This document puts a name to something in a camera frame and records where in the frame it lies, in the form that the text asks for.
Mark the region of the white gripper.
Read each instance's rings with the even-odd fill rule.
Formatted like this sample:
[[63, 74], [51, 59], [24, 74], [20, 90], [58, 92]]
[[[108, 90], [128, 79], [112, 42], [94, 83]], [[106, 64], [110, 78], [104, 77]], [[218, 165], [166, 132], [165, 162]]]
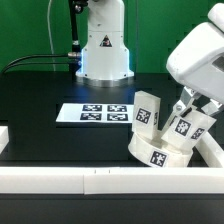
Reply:
[[187, 116], [201, 94], [210, 98], [202, 107], [209, 116], [224, 110], [224, 3], [215, 4], [209, 22], [196, 26], [173, 50], [166, 68], [185, 86], [173, 106], [172, 116]]

